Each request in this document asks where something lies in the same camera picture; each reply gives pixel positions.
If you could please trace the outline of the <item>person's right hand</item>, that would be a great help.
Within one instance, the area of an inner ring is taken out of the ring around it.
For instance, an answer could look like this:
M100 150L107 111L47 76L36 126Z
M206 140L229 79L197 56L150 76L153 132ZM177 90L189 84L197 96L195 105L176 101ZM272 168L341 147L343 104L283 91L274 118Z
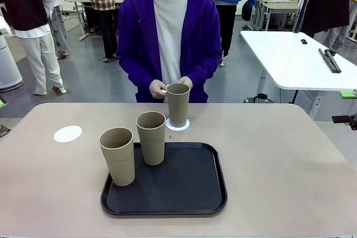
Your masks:
M163 99L167 96L167 85L160 80L153 80L149 86L149 91L153 98Z

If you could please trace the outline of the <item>person's left hand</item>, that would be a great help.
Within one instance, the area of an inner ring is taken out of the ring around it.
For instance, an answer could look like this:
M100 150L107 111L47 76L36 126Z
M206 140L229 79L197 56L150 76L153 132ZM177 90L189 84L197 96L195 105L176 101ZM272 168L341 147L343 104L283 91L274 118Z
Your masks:
M185 85L187 85L190 89L192 89L192 87L193 87L192 80L191 80L189 77L187 77L187 76L181 77L181 78L178 80L178 83L185 84Z

